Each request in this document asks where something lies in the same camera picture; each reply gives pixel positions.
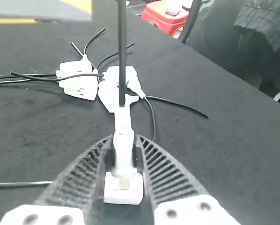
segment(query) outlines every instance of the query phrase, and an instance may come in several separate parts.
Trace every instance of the red container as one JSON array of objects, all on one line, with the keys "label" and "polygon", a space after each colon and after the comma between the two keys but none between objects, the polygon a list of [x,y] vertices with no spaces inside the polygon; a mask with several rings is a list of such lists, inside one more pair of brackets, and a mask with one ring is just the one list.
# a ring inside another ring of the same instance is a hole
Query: red container
[{"label": "red container", "polygon": [[163,32],[173,36],[178,29],[185,25],[189,12],[181,9],[176,16],[173,16],[166,13],[167,8],[168,3],[165,1],[148,3],[141,17]]}]

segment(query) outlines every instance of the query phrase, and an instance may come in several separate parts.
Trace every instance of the table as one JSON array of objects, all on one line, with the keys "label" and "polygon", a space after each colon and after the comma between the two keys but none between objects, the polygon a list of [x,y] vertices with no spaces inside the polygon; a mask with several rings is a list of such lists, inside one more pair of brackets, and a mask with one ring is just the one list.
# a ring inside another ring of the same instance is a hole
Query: table
[{"label": "table", "polygon": [[[42,23],[0,26],[0,74],[54,72],[78,60],[70,46],[84,46],[97,64],[117,49],[117,9],[94,1],[91,24]],[[241,224],[280,225],[280,105],[191,48],[135,15],[128,15],[128,55],[143,90],[196,107],[204,120],[153,102],[156,142],[185,165]],[[117,65],[113,60],[109,65]],[[143,102],[133,105],[136,133],[150,137]],[[114,132],[113,115],[97,99],[67,96],[54,84],[0,87],[0,182],[52,180],[97,140]],[[0,219],[32,203],[43,188],[0,189]]]}]

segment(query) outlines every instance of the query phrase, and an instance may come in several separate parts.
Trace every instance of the black cable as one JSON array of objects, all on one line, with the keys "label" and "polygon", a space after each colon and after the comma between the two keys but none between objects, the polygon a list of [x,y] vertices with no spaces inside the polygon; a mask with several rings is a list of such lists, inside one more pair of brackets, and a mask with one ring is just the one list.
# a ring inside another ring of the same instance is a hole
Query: black cable
[{"label": "black cable", "polygon": [[[126,49],[132,47],[134,44],[135,44],[135,42],[130,43],[130,44],[126,47]],[[117,55],[117,54],[119,54],[119,52],[115,52],[115,53],[113,53],[113,54],[107,56],[107,57],[104,58],[102,61],[100,61],[100,63],[97,65],[96,68],[98,69],[105,61],[107,61],[109,58],[112,58],[113,56],[115,56],[115,55]]]},{"label": "black cable", "polygon": [[78,75],[62,77],[62,78],[41,78],[41,77],[33,77],[33,76],[29,76],[29,75],[24,75],[24,74],[20,74],[20,73],[13,72],[13,71],[11,71],[10,74],[17,76],[17,77],[31,79],[34,81],[63,81],[63,80],[67,80],[70,78],[81,77],[81,76],[103,76],[103,74],[78,74]]},{"label": "black cable", "polygon": [[155,96],[146,96],[146,98],[147,99],[151,99],[151,100],[160,101],[160,102],[165,102],[165,103],[172,104],[172,105],[177,105],[179,107],[183,107],[183,108],[189,109],[189,110],[195,112],[196,114],[198,114],[199,116],[201,116],[201,117],[203,117],[205,119],[209,118],[207,115],[205,115],[204,113],[198,111],[197,109],[194,109],[194,108],[192,108],[190,106],[187,106],[187,105],[184,105],[184,104],[181,104],[181,103],[178,103],[178,102],[174,102],[174,101],[162,98],[162,97],[155,97]]},{"label": "black cable", "polygon": [[36,187],[36,186],[47,186],[52,181],[36,181],[36,182],[3,182],[0,183],[0,188],[19,188],[19,187]]},{"label": "black cable", "polygon": [[80,51],[80,49],[75,45],[74,42],[70,42],[70,44],[72,45],[72,47],[74,47],[74,49],[76,50],[76,52],[83,58],[83,54],[82,52]]},{"label": "black cable", "polygon": [[154,131],[152,141],[154,142],[154,141],[155,141],[155,137],[156,137],[156,135],[157,135],[157,134],[156,134],[156,133],[157,133],[157,130],[156,130],[156,124],[155,124],[155,113],[154,113],[154,109],[153,109],[153,106],[150,104],[149,100],[147,99],[147,97],[144,97],[143,100],[144,100],[145,103],[148,105],[149,111],[150,111],[150,114],[151,114],[151,120],[152,120],[152,123],[153,123],[153,131]]},{"label": "black cable", "polygon": [[79,50],[79,48],[75,45],[75,43],[70,42],[70,44],[76,50],[76,52],[83,58],[83,53]]},{"label": "black cable", "polygon": [[[56,74],[25,74],[30,75],[34,77],[48,77],[48,76],[56,76]],[[8,78],[14,78],[13,75],[0,75],[0,79],[8,79]]]},{"label": "black cable", "polygon": [[0,84],[9,84],[9,83],[25,83],[33,81],[31,79],[24,79],[24,80],[12,80],[12,81],[0,81]]},{"label": "black cable", "polygon": [[102,28],[97,34],[95,34],[95,35],[93,36],[93,38],[91,38],[91,39],[86,43],[86,45],[85,45],[85,47],[84,47],[84,54],[86,54],[86,50],[87,50],[88,46],[89,46],[95,39],[97,39],[98,36],[100,36],[105,30],[106,30],[105,27]]}]

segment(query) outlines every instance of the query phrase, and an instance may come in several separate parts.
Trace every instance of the screw hole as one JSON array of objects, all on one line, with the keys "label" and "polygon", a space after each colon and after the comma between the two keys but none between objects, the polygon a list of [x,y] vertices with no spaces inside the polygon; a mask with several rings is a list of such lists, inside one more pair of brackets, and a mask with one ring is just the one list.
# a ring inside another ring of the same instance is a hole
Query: screw hole
[{"label": "screw hole", "polygon": [[23,220],[22,225],[34,225],[34,224],[36,224],[37,220],[38,220],[38,215],[37,214],[31,214],[31,215],[28,215]]},{"label": "screw hole", "polygon": [[58,222],[57,225],[71,225],[73,224],[73,218],[71,216],[62,216]]},{"label": "screw hole", "polygon": [[202,202],[199,205],[199,208],[200,208],[201,211],[210,211],[212,207],[210,206],[210,204],[208,204],[206,202]]},{"label": "screw hole", "polygon": [[177,211],[173,209],[167,210],[166,214],[170,219],[175,219],[177,217]]}]

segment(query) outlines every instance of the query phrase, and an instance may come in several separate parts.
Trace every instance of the white plug adapter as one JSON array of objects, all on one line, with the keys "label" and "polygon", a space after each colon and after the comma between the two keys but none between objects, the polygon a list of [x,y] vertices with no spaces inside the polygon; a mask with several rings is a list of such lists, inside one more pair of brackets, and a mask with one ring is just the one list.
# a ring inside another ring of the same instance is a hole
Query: white plug adapter
[{"label": "white plug adapter", "polygon": [[112,82],[101,81],[97,94],[106,109],[114,113],[119,106],[119,88]]},{"label": "white plug adapter", "polygon": [[[56,76],[63,78],[91,73],[98,73],[97,69],[92,70],[92,65],[87,55],[83,55],[83,59],[80,61],[61,63],[60,70],[56,71]],[[59,87],[63,88],[64,93],[67,95],[93,101],[97,95],[98,81],[95,76],[81,76],[60,81]]]},{"label": "white plug adapter", "polygon": [[[119,66],[109,67],[106,72],[103,72],[103,78],[109,83],[119,85]],[[138,80],[137,71],[133,66],[125,67],[125,84],[127,88],[135,92],[141,99],[146,96]]]},{"label": "white plug adapter", "polygon": [[143,177],[140,173],[129,179],[105,176],[103,201],[111,204],[139,205],[143,199]]}]

